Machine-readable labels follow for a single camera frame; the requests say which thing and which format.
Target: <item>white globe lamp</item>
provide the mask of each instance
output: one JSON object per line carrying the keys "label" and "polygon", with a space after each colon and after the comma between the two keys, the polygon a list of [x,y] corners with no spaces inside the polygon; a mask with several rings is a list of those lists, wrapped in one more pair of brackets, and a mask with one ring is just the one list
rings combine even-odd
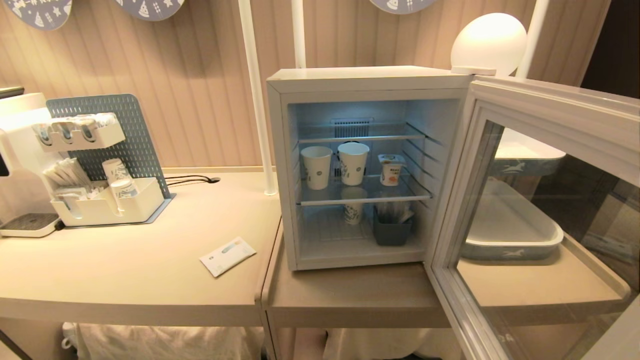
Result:
{"label": "white globe lamp", "polygon": [[451,49],[451,71],[463,74],[508,76],[520,64],[527,32],[506,13],[489,13],[465,26]]}

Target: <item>cable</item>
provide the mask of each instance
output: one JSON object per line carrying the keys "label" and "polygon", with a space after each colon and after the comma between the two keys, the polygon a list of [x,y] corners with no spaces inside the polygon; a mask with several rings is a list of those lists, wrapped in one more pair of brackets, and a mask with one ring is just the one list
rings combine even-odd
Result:
{"label": "cable", "polygon": [[201,179],[187,179],[187,180],[181,180],[181,181],[174,181],[172,183],[167,183],[167,186],[184,184],[184,183],[209,183],[209,184],[215,184],[215,183],[220,181],[219,177],[207,177],[207,176],[203,176],[203,175],[170,176],[170,177],[166,177],[165,180],[184,179],[186,177],[201,177]]}

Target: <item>white tray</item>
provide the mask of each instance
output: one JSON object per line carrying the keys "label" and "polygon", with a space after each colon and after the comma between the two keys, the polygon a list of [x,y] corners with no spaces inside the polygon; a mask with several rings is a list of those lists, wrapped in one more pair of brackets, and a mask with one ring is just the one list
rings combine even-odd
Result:
{"label": "white tray", "polygon": [[38,135],[34,135],[38,139],[38,143],[45,152],[62,152],[62,151],[75,151],[75,150],[90,150],[90,149],[104,149],[106,147],[113,146],[121,141],[125,140],[122,127],[119,122],[110,124],[104,127],[99,127],[94,131],[95,141],[89,142],[82,135],[82,131],[71,131],[72,143],[65,142],[62,134],[58,132],[52,132],[49,134],[51,137],[51,145],[45,145],[40,141]]}
{"label": "white tray", "polygon": [[164,198],[158,181],[154,177],[134,179],[139,193],[134,197],[119,199],[122,211],[118,210],[111,189],[106,188],[93,199],[76,201],[80,214],[71,214],[62,201],[51,201],[62,221],[67,226],[131,224],[144,222],[163,203]]}
{"label": "white tray", "polygon": [[506,183],[490,177],[462,248],[469,259],[541,259],[562,242],[550,217]]}

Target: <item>white pole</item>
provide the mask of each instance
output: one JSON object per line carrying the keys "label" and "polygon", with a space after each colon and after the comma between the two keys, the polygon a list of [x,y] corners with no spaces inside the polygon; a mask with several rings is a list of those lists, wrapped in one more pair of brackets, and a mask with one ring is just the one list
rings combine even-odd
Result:
{"label": "white pole", "polygon": [[296,68],[307,67],[307,53],[305,48],[305,12],[303,0],[291,0],[293,13],[293,47],[296,55]]}
{"label": "white pole", "polygon": [[253,17],[251,15],[250,0],[238,0],[240,7],[240,22],[242,23],[242,34],[244,36],[244,51],[246,52],[246,62],[249,66],[249,80],[251,83],[251,94],[253,95],[253,110],[255,112],[255,123],[258,128],[258,141],[260,143],[260,154],[262,155],[262,167],[266,177],[267,185],[264,193],[275,195],[278,193],[273,179],[273,167],[271,166],[271,149],[269,148],[269,136],[267,132],[267,120],[264,113],[264,99],[262,98],[262,86],[260,85],[260,69],[258,68],[258,54],[255,49],[255,34],[253,32]]}
{"label": "white pole", "polygon": [[531,15],[529,31],[527,32],[527,48],[522,56],[520,66],[518,66],[518,70],[516,71],[516,78],[526,78],[527,75],[529,75],[531,60],[533,60],[533,53],[536,51],[536,46],[538,45],[540,31],[542,30],[542,25],[547,15],[548,6],[549,0],[536,1],[536,6],[533,8],[533,14]]}

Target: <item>glass fridge door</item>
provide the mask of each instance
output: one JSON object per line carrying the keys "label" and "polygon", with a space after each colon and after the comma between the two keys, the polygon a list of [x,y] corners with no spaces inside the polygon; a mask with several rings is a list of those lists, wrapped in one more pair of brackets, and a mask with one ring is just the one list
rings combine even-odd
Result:
{"label": "glass fridge door", "polygon": [[[601,358],[594,345],[633,316],[640,102],[611,97],[472,83],[470,130],[425,264],[467,359]],[[638,358],[631,349],[617,359]]]}

